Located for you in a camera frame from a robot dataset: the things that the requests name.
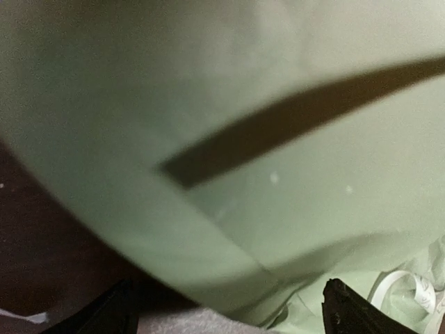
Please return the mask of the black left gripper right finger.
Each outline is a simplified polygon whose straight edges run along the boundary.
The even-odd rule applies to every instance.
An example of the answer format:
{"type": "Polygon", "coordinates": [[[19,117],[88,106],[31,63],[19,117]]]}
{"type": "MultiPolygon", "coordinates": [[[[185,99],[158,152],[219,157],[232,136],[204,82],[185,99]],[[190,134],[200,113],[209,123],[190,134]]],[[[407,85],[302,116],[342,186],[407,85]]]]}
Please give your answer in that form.
{"type": "Polygon", "coordinates": [[[361,297],[338,278],[323,290],[323,324],[326,334],[414,334],[361,297]]]}

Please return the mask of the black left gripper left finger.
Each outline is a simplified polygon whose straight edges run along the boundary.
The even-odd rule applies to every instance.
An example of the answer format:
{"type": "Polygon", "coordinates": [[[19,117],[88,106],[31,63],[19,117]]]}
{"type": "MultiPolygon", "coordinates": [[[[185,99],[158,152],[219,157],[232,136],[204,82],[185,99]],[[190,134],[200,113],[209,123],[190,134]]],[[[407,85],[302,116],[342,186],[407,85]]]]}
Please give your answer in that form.
{"type": "Polygon", "coordinates": [[[131,280],[121,280],[76,314],[42,334],[136,333],[139,314],[133,285],[131,280]]]}

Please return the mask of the white ribbon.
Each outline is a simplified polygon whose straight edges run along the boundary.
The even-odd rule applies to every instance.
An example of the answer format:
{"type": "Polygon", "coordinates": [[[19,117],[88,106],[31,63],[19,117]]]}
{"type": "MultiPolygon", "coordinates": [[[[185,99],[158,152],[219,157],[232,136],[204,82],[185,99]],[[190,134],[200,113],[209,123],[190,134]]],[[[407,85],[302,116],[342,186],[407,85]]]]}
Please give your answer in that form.
{"type": "Polygon", "coordinates": [[[418,333],[438,333],[444,320],[444,288],[417,273],[387,273],[373,288],[371,305],[418,333]]]}

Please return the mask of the pink and green wrapping paper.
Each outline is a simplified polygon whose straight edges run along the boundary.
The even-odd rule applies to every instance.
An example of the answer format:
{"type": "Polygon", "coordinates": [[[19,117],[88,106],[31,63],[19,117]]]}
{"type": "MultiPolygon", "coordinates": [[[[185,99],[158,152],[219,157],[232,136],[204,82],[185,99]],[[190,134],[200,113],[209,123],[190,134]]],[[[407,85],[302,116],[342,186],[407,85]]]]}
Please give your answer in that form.
{"type": "Polygon", "coordinates": [[[1,140],[231,319],[321,333],[330,279],[444,288],[443,1],[2,1],[1,140]]]}

